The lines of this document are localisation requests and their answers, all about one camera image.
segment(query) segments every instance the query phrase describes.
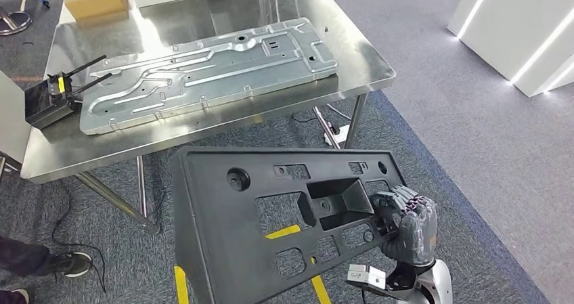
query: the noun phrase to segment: metal sheet panel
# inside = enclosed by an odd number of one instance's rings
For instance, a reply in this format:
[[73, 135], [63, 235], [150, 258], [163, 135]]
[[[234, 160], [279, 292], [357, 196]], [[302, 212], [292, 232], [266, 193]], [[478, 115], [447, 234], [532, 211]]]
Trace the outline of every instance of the metal sheet panel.
[[87, 135], [205, 110], [325, 78], [337, 62], [306, 18], [100, 62], [89, 78], [112, 77], [84, 95]]

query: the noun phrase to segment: cardboard box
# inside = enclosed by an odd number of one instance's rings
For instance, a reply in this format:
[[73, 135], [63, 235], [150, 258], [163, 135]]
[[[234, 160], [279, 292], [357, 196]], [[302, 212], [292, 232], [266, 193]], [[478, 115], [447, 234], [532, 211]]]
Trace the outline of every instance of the cardboard box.
[[127, 0], [64, 0], [64, 4], [79, 24], [127, 18]]

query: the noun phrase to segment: round hole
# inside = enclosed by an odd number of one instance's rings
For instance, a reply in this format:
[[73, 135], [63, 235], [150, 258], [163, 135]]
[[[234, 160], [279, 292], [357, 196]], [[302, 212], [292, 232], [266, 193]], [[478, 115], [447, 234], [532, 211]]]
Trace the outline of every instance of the round hole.
[[387, 174], [387, 167], [382, 162], [378, 163], [378, 169], [382, 174]]
[[323, 207], [326, 211], [331, 210], [331, 205], [329, 204], [329, 202], [327, 202], [325, 200], [321, 200], [320, 204], [321, 204], [321, 207]]
[[249, 188], [251, 179], [245, 170], [234, 167], [227, 172], [227, 183], [234, 190], [244, 191]]
[[363, 240], [365, 240], [365, 242], [371, 242], [374, 239], [374, 235], [373, 232], [371, 231], [365, 231], [365, 233], [363, 233]]

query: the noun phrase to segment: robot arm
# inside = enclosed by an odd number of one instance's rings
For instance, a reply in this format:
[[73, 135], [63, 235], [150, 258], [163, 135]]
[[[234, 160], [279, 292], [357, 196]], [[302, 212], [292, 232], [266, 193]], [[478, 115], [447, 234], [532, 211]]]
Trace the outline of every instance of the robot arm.
[[398, 304], [452, 304], [448, 266], [434, 257], [435, 203], [404, 186], [397, 186], [392, 192], [378, 192], [371, 201], [384, 235], [380, 249], [397, 260], [397, 266], [387, 277], [373, 267], [351, 265], [347, 282], [363, 291], [392, 297]]

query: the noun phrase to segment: table leg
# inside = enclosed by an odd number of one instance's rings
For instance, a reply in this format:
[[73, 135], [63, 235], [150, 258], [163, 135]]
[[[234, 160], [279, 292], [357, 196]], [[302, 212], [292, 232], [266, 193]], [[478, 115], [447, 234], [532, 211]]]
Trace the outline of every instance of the table leg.
[[2, 181], [2, 173], [4, 173], [4, 164], [6, 163], [5, 157], [0, 157], [0, 181]]
[[363, 113], [363, 108], [365, 107], [366, 102], [367, 94], [357, 96], [357, 102], [355, 103], [355, 109], [353, 110], [353, 116], [351, 117], [351, 126], [349, 127], [349, 133], [347, 134], [347, 140], [345, 141], [345, 148], [353, 147], [357, 128], [359, 127], [359, 120], [361, 119], [361, 114]]
[[140, 226], [145, 228], [148, 232], [157, 234], [160, 228], [153, 224], [149, 219], [142, 216], [137, 212], [130, 204], [125, 200], [120, 198], [115, 192], [110, 190], [105, 184], [100, 182], [94, 176], [88, 172], [82, 172], [74, 175], [78, 180], [88, 186], [90, 189], [98, 193], [100, 196], [104, 197], [107, 201], [111, 202], [114, 206], [118, 207], [121, 211], [128, 214], [133, 220], [135, 220]]
[[325, 119], [323, 118], [323, 116], [321, 115], [321, 112], [319, 111], [318, 107], [313, 107], [313, 112], [315, 113], [317, 119], [319, 120], [319, 123], [321, 124], [321, 127], [323, 127], [323, 130], [325, 131], [325, 134], [327, 135], [327, 138], [329, 139], [329, 142], [331, 142], [331, 145], [334, 148], [340, 149], [339, 144], [336, 142], [335, 140], [335, 136], [333, 135], [333, 132], [331, 131], [331, 129], [329, 129], [329, 125], [327, 125], [327, 121], [325, 121]]
[[135, 158], [137, 163], [137, 187], [139, 190], [139, 204], [141, 206], [141, 214], [143, 217], [148, 218], [148, 200], [146, 199], [146, 181], [144, 180], [144, 157], [138, 156]]

